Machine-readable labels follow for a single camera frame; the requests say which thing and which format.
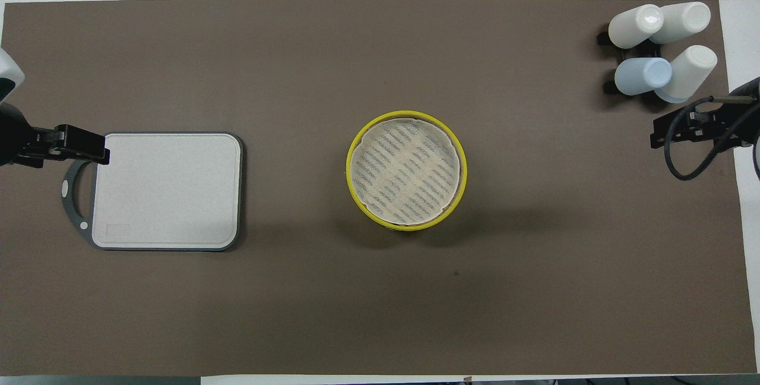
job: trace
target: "brown mat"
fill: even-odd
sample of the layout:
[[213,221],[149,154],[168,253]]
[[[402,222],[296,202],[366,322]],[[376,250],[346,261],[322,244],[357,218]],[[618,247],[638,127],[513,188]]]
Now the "brown mat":
[[[664,103],[606,97],[599,28],[641,1],[9,4],[32,125],[230,131],[245,228],[225,253],[106,252],[60,205],[67,163],[0,169],[0,374],[755,371],[730,154],[694,182],[651,150]],[[701,43],[720,63],[715,1]],[[459,136],[457,211],[388,231],[348,146],[417,109]],[[706,144],[677,146],[696,162]]]

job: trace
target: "mesh cloth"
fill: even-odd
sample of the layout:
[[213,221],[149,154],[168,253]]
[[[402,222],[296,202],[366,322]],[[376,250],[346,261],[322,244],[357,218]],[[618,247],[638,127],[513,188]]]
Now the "mesh cloth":
[[396,225],[420,225],[451,204],[459,157],[446,133],[413,118],[372,126],[351,155],[351,182],[372,214]]

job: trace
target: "yellow bowl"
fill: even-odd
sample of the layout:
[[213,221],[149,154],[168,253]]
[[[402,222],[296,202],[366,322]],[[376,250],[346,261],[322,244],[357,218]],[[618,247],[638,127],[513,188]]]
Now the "yellow bowl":
[[[454,193],[454,198],[451,199],[451,202],[444,208],[440,214],[432,218],[432,220],[428,220],[428,222],[419,223],[418,225],[398,225],[397,223],[391,223],[387,220],[384,220],[377,215],[373,214],[372,212],[367,209],[367,206],[365,206],[361,200],[359,200],[359,196],[356,194],[356,190],[353,187],[353,183],[351,182],[351,157],[353,157],[353,152],[356,149],[356,146],[361,143],[362,138],[364,134],[369,131],[370,128],[377,125],[380,122],[385,122],[390,119],[397,119],[397,118],[413,118],[413,119],[419,119],[424,122],[428,122],[438,128],[440,130],[444,131],[444,133],[448,136],[448,138],[451,140],[451,144],[454,145],[454,149],[456,149],[457,155],[459,157],[459,183],[456,188],[456,191]],[[431,115],[427,115],[423,112],[415,112],[415,111],[395,111],[395,112],[389,112],[385,115],[380,115],[377,118],[371,120],[367,125],[364,125],[364,128],[359,131],[359,133],[353,138],[353,141],[351,142],[351,146],[348,149],[348,156],[346,157],[346,181],[348,184],[348,190],[351,192],[351,197],[353,198],[353,201],[355,201],[356,205],[359,206],[359,209],[364,212],[364,214],[367,215],[367,217],[371,218],[377,223],[380,223],[380,225],[385,226],[386,228],[394,229],[396,231],[420,231],[422,229],[429,228],[433,225],[437,225],[437,223],[440,223],[443,219],[448,217],[451,212],[454,211],[456,206],[459,204],[459,201],[462,199],[462,195],[464,195],[464,188],[467,185],[467,159],[464,157],[464,149],[462,149],[462,144],[459,142],[459,139],[457,139],[457,136],[454,135],[453,131],[449,130],[448,126],[446,126],[443,122],[440,120],[435,119]]]

